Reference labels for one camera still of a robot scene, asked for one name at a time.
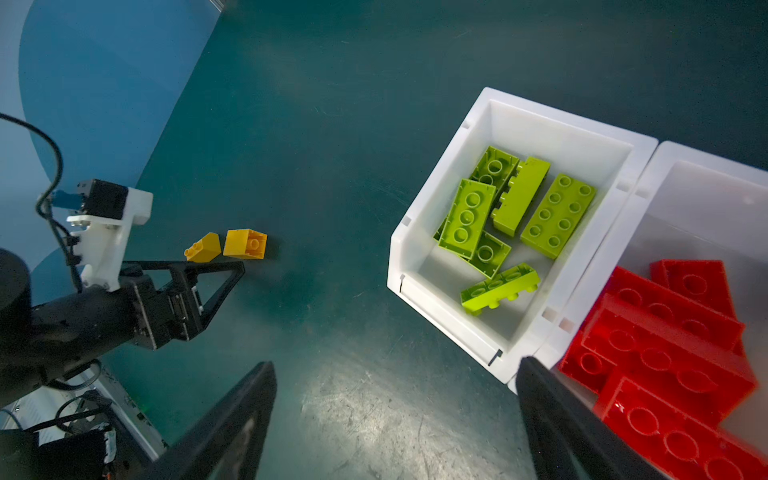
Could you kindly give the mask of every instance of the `green lego duplo brick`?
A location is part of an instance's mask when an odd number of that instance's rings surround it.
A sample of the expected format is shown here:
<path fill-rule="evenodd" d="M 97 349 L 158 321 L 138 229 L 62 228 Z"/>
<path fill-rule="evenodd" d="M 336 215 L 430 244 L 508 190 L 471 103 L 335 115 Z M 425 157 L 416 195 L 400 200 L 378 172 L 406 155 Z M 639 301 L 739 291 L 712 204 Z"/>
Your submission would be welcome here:
<path fill-rule="evenodd" d="M 440 234 L 444 227 L 445 220 L 442 221 L 440 228 L 437 229 L 434 236 L 435 240 L 440 240 Z M 472 254 L 472 258 L 466 259 L 464 257 L 458 257 L 458 255 L 457 257 L 472 265 L 478 272 L 486 277 L 493 278 L 493 276 L 498 273 L 498 269 L 502 268 L 504 260 L 507 259 L 507 256 L 511 251 L 512 247 L 483 230 L 480 235 L 477 250 Z"/>
<path fill-rule="evenodd" d="M 510 237 L 515 236 L 515 231 L 547 172 L 549 162 L 534 157 L 528 157 L 518 165 L 517 174 L 509 179 L 509 190 L 502 192 L 502 205 L 491 212 L 493 226 L 497 230 Z"/>
<path fill-rule="evenodd" d="M 520 240 L 549 258 L 557 258 L 596 193 L 591 185 L 559 174 Z"/>
<path fill-rule="evenodd" d="M 472 258 L 482 229 L 493 206 L 496 187 L 474 180 L 462 180 L 445 220 L 439 245 L 460 257 Z"/>
<path fill-rule="evenodd" d="M 488 147 L 469 179 L 496 187 L 495 202 L 519 163 L 519 158 L 498 148 Z"/>
<path fill-rule="evenodd" d="M 479 315 L 489 306 L 496 308 L 503 299 L 515 301 L 520 292 L 534 292 L 541 279 L 536 270 L 527 263 L 521 263 L 490 280 L 470 286 L 462 292 L 462 306 L 467 313 Z"/>

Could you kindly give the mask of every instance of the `scratched surface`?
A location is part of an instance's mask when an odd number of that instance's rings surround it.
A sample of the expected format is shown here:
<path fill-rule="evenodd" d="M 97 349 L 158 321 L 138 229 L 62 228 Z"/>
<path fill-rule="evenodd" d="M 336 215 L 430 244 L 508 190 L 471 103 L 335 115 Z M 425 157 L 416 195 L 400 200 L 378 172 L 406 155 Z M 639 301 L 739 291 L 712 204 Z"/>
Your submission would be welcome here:
<path fill-rule="evenodd" d="M 175 442 L 272 359 L 262 479 L 533 478 L 516 397 L 386 289 L 389 236 L 485 86 L 760 164 L 765 6 L 229 3 L 127 258 L 230 228 L 267 258 L 193 342 L 108 365 Z"/>

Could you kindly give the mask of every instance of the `yellow toy brick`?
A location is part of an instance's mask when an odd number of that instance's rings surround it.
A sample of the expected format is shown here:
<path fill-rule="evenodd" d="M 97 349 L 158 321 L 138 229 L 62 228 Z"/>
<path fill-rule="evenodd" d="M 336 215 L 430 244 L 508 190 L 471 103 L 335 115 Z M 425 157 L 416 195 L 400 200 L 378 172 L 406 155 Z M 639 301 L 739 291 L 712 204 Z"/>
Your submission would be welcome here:
<path fill-rule="evenodd" d="M 221 243 L 219 236 L 211 232 L 195 242 L 192 247 L 184 251 L 184 256 L 188 262 L 207 263 L 219 256 L 221 253 Z"/>
<path fill-rule="evenodd" d="M 230 230 L 224 244 L 224 256 L 241 260 L 264 258 L 266 234 L 254 230 Z"/>

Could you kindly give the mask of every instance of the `plastic bin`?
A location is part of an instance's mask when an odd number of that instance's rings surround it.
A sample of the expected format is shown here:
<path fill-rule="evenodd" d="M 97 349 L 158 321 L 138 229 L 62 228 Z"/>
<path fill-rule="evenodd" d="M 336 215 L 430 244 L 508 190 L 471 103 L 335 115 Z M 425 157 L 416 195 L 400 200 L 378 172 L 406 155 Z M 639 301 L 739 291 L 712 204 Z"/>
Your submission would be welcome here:
<path fill-rule="evenodd" d="M 598 194 L 554 262 L 488 222 L 488 231 L 512 247 L 502 269 L 525 262 L 536 269 L 541 284 L 535 293 L 505 300 L 474 317 L 462 308 L 459 294 L 483 280 L 482 275 L 438 247 L 432 236 L 459 182 L 472 173 L 488 146 L 522 160 L 533 156 L 551 162 L 523 225 L 559 173 L 587 182 Z M 496 378 L 508 382 L 521 358 L 533 355 L 557 328 L 553 322 L 656 146 L 656 139 L 645 135 L 484 89 L 392 234 L 387 286 Z"/>
<path fill-rule="evenodd" d="M 657 260 L 722 260 L 737 319 L 746 324 L 744 351 L 760 385 L 721 428 L 768 452 L 767 238 L 768 172 L 662 143 L 536 358 L 549 368 L 560 360 L 617 265 L 650 278 Z M 514 381 L 509 385 L 514 389 Z M 589 402 L 585 389 L 574 390 Z"/>

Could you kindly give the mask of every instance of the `bin of red blocks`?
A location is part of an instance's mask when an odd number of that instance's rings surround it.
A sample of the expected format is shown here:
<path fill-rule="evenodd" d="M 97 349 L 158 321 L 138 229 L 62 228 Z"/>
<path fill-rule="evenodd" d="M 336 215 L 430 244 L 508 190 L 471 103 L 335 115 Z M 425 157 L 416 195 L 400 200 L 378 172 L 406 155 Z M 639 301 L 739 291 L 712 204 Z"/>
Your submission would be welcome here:
<path fill-rule="evenodd" d="M 660 260 L 652 280 L 621 267 L 559 364 L 598 394 L 594 413 L 678 480 L 768 478 L 768 460 L 718 425 L 757 380 L 723 263 Z"/>

